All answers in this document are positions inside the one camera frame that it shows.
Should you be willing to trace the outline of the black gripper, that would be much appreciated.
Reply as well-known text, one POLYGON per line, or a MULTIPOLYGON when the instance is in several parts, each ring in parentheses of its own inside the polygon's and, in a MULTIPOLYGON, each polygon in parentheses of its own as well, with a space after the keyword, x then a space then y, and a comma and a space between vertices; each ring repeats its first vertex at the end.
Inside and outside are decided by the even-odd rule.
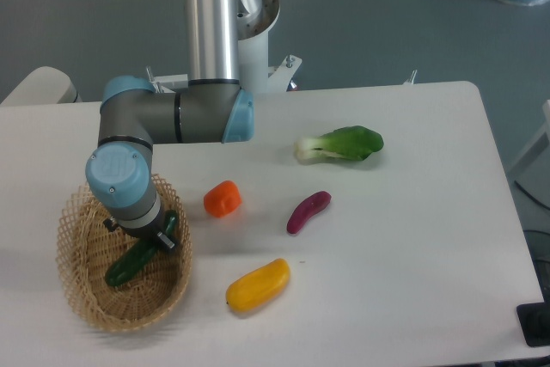
POLYGON ((117 220, 114 217, 106 218, 103 221, 108 232, 122 229, 127 235, 150 240, 155 238, 157 245, 164 251, 174 251, 179 243, 171 235, 161 232, 165 210, 161 201, 156 201, 150 210, 137 219, 117 220))

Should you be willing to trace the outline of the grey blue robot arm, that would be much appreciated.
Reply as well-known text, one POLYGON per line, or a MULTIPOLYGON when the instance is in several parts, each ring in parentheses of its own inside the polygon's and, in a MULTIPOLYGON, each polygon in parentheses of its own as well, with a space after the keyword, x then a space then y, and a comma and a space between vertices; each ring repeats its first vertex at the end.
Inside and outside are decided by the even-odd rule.
POLYGON ((248 141, 252 95, 238 67, 237 0, 185 0, 188 84, 164 93, 152 79, 118 76, 105 87, 97 149, 85 174, 94 196, 126 234, 174 250, 151 175, 157 144, 248 141))

